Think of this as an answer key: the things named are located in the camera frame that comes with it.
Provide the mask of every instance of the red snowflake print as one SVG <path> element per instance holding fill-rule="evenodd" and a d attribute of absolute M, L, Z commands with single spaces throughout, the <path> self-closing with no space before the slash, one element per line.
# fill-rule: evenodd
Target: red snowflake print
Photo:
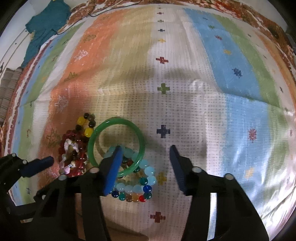
<path fill-rule="evenodd" d="M 219 39 L 219 40 L 222 40 L 222 38 L 221 38 L 220 36 L 218 36 L 218 35 L 215 35 L 215 37 L 216 37 L 217 39 Z"/>
<path fill-rule="evenodd" d="M 249 139 L 254 143 L 254 140 L 257 139 L 257 131 L 255 129 L 249 130 Z"/>

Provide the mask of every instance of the multicolored beaded bracelet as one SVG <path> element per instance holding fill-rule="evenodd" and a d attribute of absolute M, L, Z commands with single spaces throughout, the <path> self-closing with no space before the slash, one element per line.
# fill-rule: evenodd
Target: multicolored beaded bracelet
<path fill-rule="evenodd" d="M 85 113 L 77 120 L 75 130 L 68 130 L 60 141 L 58 150 L 60 156 L 59 173 L 66 174 L 69 177 L 81 176 L 86 172 L 86 164 L 88 162 L 87 144 L 96 125 L 95 116 Z M 89 121 L 88 128 L 82 130 L 86 120 Z"/>
<path fill-rule="evenodd" d="M 133 160 L 137 157 L 137 153 L 130 148 L 125 148 L 123 152 L 122 167 L 130 166 L 133 164 Z M 113 154 L 115 147 L 110 147 L 109 150 L 104 155 L 104 158 L 109 157 Z M 112 197 L 118 198 L 121 201 L 126 200 L 127 202 L 146 202 L 146 200 L 152 198 L 152 185 L 155 185 L 157 180 L 154 176 L 155 170 L 153 167 L 149 166 L 147 160 L 143 159 L 140 165 L 134 170 L 134 173 L 138 173 L 141 169 L 147 177 L 141 177 L 139 179 L 139 184 L 135 186 L 125 185 L 124 183 L 115 182 L 113 186 L 113 191 L 110 192 Z"/>

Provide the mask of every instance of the red cross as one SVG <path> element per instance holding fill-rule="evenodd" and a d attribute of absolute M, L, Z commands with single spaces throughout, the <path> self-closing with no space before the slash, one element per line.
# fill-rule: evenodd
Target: red cross
<path fill-rule="evenodd" d="M 161 64 L 168 63 L 168 60 L 166 60 L 164 57 L 155 58 L 155 60 L 158 60 Z"/>
<path fill-rule="evenodd" d="M 155 212 L 155 215 L 150 214 L 150 219 L 154 219 L 155 223 L 160 223 L 161 220 L 165 220 L 165 216 L 161 216 L 161 212 Z"/>

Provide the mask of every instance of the dark blue cross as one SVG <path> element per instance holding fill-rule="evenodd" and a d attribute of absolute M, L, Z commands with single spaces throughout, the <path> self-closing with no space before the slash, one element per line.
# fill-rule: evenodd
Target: dark blue cross
<path fill-rule="evenodd" d="M 156 134 L 160 134 L 160 138 L 165 138 L 166 134 L 170 134 L 170 129 L 166 129 L 165 125 L 161 125 L 161 129 L 157 129 Z"/>

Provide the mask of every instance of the yellow bead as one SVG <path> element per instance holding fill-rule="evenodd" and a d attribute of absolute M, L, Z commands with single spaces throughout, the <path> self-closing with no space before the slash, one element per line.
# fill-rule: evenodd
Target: yellow bead
<path fill-rule="evenodd" d="M 83 116 L 80 116 L 77 120 L 77 124 L 80 126 L 83 126 L 83 124 L 85 123 L 86 119 Z"/>
<path fill-rule="evenodd" d="M 139 201 L 139 196 L 136 193 L 132 193 L 132 201 L 133 202 L 138 202 Z"/>
<path fill-rule="evenodd" d="M 92 133 L 94 132 L 93 128 L 86 128 L 84 134 L 86 137 L 91 137 Z"/>

